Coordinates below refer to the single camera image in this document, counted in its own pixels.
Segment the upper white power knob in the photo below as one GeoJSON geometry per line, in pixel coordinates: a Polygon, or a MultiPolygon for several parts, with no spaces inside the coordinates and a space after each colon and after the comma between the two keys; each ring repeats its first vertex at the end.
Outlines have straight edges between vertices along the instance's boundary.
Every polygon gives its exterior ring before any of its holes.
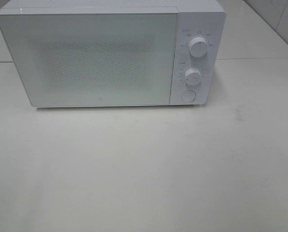
{"type": "Polygon", "coordinates": [[[202,35],[196,35],[189,40],[188,49],[192,57],[200,58],[207,53],[208,40],[202,35]]]}

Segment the round white door button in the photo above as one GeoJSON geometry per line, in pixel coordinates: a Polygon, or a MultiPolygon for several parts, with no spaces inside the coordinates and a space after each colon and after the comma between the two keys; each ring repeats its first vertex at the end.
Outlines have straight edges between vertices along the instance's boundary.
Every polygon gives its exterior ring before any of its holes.
{"type": "Polygon", "coordinates": [[[182,93],[181,98],[185,102],[193,102],[196,99],[196,93],[192,90],[187,90],[182,93]]]}

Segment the white timer knob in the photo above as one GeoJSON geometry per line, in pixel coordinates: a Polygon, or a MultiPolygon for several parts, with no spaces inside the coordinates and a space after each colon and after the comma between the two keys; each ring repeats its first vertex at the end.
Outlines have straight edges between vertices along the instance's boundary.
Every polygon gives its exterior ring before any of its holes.
{"type": "Polygon", "coordinates": [[[202,72],[196,68],[190,68],[184,74],[185,83],[188,86],[196,86],[202,81],[202,72]]]}

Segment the white microwave door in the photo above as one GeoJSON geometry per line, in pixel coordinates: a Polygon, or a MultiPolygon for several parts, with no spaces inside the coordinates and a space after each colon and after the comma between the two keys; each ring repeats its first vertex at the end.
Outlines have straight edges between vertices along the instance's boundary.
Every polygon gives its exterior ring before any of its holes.
{"type": "Polygon", "coordinates": [[[0,15],[34,107],[170,102],[177,14],[0,15]]]}

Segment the white microwave oven body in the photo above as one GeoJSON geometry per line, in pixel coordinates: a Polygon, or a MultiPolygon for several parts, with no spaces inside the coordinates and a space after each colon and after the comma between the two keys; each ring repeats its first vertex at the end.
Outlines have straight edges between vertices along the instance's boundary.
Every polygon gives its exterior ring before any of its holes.
{"type": "Polygon", "coordinates": [[[206,103],[226,19],[226,12],[217,1],[12,0],[0,9],[0,15],[58,14],[177,14],[170,102],[165,105],[196,105],[206,103]],[[207,53],[200,58],[192,57],[188,49],[189,40],[196,35],[202,35],[208,40],[207,53]],[[202,81],[196,86],[188,86],[185,83],[184,74],[190,68],[196,68],[202,72],[202,81]],[[182,100],[181,95],[187,90],[192,90],[196,93],[195,101],[186,102],[182,100]]]}

